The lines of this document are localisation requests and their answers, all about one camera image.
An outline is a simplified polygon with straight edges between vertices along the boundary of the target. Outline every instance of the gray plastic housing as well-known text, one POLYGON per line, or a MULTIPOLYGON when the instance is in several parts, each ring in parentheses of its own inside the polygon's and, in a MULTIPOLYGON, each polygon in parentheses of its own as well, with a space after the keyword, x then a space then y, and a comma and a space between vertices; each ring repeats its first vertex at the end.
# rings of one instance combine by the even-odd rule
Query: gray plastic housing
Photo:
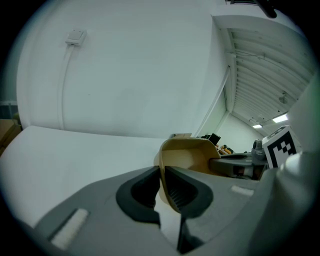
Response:
MULTIPOLYGON (((185 255, 271 254, 313 205, 320 179, 319 170, 314 168, 317 165, 317 153, 295 154, 280 168, 266 170, 260 181, 175 168, 205 183, 213 192, 207 210, 186 220, 189 232, 204 244, 185 255), (254 193, 244 197, 232 189, 234 186, 254 193)), ((26 232, 48 255, 180 255, 163 236, 159 225, 134 221, 116 202, 121 184, 149 169, 84 187, 46 214, 35 229, 25 227, 26 232), (68 250, 61 251, 47 238, 77 208, 87 209, 90 216, 68 250)))
POLYGON ((211 158, 209 166, 211 170, 236 178, 237 174, 234 173, 235 168, 244 168, 245 173, 247 171, 253 172, 254 166, 252 160, 251 153, 236 153, 225 155, 221 158, 211 158))

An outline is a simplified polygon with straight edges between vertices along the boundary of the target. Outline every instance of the ceiling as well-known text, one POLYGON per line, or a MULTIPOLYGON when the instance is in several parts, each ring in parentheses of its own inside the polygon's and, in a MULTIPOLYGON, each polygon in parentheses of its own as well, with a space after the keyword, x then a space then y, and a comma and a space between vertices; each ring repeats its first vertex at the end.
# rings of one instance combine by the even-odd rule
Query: ceiling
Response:
POLYGON ((261 124, 262 135, 271 134, 287 124, 272 119, 290 110, 315 73, 308 42, 239 28, 228 28, 227 34, 226 54, 234 68, 232 114, 249 125, 261 124), (279 100, 283 96, 286 103, 279 100))

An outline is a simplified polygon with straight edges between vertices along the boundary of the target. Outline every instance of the tan plastic cup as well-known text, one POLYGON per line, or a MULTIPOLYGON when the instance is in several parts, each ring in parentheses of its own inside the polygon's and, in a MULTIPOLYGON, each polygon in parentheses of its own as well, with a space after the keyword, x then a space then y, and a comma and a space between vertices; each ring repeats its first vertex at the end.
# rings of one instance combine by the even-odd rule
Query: tan plastic cup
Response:
POLYGON ((171 207, 179 212, 168 196, 168 190, 165 179, 165 167, 180 167, 187 170, 192 170, 208 175, 224 176, 223 174, 210 170, 209 160, 212 158, 221 158, 215 145, 207 139, 202 138, 185 138, 174 137, 167 139, 160 147, 158 153, 159 167, 161 170, 161 181, 165 193, 160 193, 161 199, 169 202, 171 207))

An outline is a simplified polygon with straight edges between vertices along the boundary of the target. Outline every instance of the wall outlet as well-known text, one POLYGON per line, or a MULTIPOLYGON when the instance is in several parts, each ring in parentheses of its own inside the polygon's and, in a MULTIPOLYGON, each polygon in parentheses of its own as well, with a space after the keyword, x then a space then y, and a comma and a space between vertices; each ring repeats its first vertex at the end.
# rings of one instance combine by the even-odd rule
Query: wall outlet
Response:
POLYGON ((85 37, 87 35, 87 31, 85 29, 74 28, 68 34, 65 42, 68 45, 81 46, 85 37))

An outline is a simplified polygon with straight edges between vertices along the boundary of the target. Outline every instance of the white wall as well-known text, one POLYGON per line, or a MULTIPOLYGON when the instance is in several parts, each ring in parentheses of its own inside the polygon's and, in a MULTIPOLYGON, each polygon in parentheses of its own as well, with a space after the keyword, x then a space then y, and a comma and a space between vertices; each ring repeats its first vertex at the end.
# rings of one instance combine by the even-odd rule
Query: white wall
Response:
POLYGON ((17 100, 24 127, 58 129, 57 84, 74 28, 62 110, 66 130, 168 138, 194 133, 227 69, 207 0, 68 0, 43 10, 22 49, 17 100))
POLYGON ((217 135, 221 137, 218 145, 227 145, 235 153, 250 152, 255 140, 264 138, 254 128, 232 114, 227 117, 217 135))
POLYGON ((217 128, 225 112, 226 112, 226 100, 225 100, 225 93, 222 91, 210 116, 208 117, 206 123, 204 124, 203 128, 199 132, 198 137, 201 137, 207 134, 212 134, 217 128))

